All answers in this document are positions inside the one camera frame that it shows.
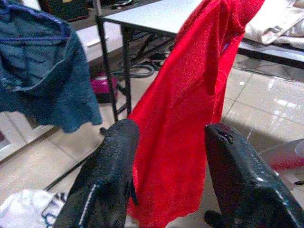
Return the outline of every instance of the shiny floor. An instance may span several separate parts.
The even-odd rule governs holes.
[[[256,68],[261,62],[237,56],[228,78],[222,122],[245,135],[258,152],[288,141],[304,138],[304,74],[292,69],[295,81],[255,74],[240,68]],[[281,66],[269,67],[280,76]],[[133,106],[155,76],[132,79]],[[122,105],[124,98],[119,96]],[[104,122],[100,126],[84,124],[71,134],[51,130],[24,147],[20,152],[0,163],[0,204],[10,194],[23,189],[43,189],[65,170],[91,153],[102,141],[99,128],[114,123],[109,105],[100,105]],[[51,191],[69,191],[79,169],[64,178]],[[219,211],[210,175],[199,210],[168,224],[168,228],[207,228],[203,221],[206,210]]]

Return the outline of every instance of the red cloth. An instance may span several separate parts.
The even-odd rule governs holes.
[[[202,2],[130,114],[140,141],[133,168],[139,206],[130,202],[129,213],[141,227],[163,228],[198,209],[206,168],[204,127],[221,119],[227,76],[245,24],[262,3]]]

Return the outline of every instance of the white cloth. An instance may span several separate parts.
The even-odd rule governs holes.
[[[289,43],[304,49],[304,9],[302,0],[265,0],[245,28],[245,38],[262,44]]]
[[[43,190],[12,194],[0,206],[0,228],[50,228],[66,199]]]

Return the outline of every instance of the blue garment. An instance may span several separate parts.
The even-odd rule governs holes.
[[[20,111],[66,133],[86,122],[101,124],[86,56],[70,26],[56,18],[68,37],[61,39],[63,27],[48,18],[52,15],[3,11],[0,4],[0,112]],[[41,40],[1,41],[32,37]]]

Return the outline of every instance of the table leg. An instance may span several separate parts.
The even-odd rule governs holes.
[[[110,88],[110,96],[111,96],[114,120],[115,120],[115,122],[117,122],[118,114],[117,114],[117,109],[116,109],[116,99],[114,96],[114,90],[113,90],[113,85],[112,85],[112,75],[111,75],[111,70],[110,70],[110,65],[109,65],[109,58],[108,58],[106,42],[105,42],[105,30],[104,30],[105,28],[104,28],[104,21],[102,19],[102,16],[96,16],[96,23],[98,26],[98,32],[99,32],[101,47],[102,47],[102,51],[103,51],[104,67],[105,67],[104,69],[105,69],[105,73],[107,76],[107,82],[108,82],[108,85]]]
[[[123,36],[123,67],[124,67],[124,79],[125,79],[125,96],[127,104],[127,114],[129,115],[132,110],[131,105],[131,84],[130,84],[130,50],[129,42],[131,31],[129,28],[121,26]]]

